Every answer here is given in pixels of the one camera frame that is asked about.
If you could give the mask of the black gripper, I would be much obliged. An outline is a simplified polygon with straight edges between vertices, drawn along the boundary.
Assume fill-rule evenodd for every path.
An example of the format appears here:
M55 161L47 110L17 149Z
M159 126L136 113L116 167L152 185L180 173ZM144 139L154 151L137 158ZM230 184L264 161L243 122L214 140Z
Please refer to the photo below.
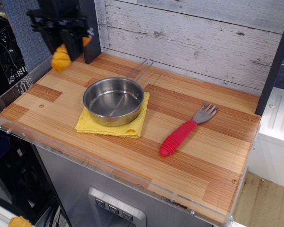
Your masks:
M78 0L39 0L38 9L29 9L31 27L40 32L51 54L63 43L71 61L83 53L82 37L92 37L93 28L80 10Z

